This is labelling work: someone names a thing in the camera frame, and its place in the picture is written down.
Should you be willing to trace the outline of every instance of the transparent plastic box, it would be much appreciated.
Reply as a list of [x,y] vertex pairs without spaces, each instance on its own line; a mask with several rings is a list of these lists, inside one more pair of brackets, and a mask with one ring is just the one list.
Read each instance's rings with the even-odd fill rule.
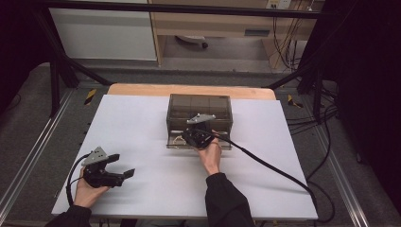
[[[181,132],[191,127],[186,121],[197,114],[213,114],[216,119],[207,121],[207,124],[212,130],[230,139],[233,115],[229,96],[171,94],[166,119],[168,148],[191,148],[181,139]],[[231,149],[229,143],[222,140],[219,143],[222,149]]]

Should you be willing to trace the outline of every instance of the power outlet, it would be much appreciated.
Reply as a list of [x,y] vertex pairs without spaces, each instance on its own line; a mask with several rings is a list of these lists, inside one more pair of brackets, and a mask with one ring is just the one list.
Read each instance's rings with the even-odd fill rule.
[[291,4],[291,0],[280,0],[280,3],[277,5],[278,9],[288,9],[289,4]]
[[280,0],[269,0],[266,9],[278,9],[279,4]]

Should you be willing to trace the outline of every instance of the sleeve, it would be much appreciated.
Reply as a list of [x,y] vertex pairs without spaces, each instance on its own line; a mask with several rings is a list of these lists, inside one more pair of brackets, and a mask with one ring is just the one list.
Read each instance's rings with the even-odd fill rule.
[[224,173],[209,176],[206,183],[205,203],[210,227],[254,226],[247,198]]
[[91,227],[89,218],[92,211],[89,208],[73,205],[48,222],[45,227]]

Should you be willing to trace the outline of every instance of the person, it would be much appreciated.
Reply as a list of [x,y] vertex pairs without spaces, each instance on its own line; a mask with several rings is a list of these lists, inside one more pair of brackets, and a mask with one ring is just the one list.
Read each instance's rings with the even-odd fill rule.
[[[235,188],[220,172],[221,147],[215,138],[206,149],[196,149],[208,177],[206,178],[206,213],[209,227],[253,227],[251,209],[247,198]],[[85,180],[80,179],[74,205],[58,215],[46,227],[91,226],[90,208],[109,187],[92,188]]]

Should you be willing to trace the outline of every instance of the white wall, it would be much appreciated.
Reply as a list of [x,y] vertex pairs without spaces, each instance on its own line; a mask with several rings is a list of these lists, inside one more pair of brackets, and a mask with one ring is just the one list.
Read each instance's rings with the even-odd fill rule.
[[[107,2],[146,3],[147,0]],[[50,12],[71,58],[156,61],[147,12],[82,9],[50,9]]]

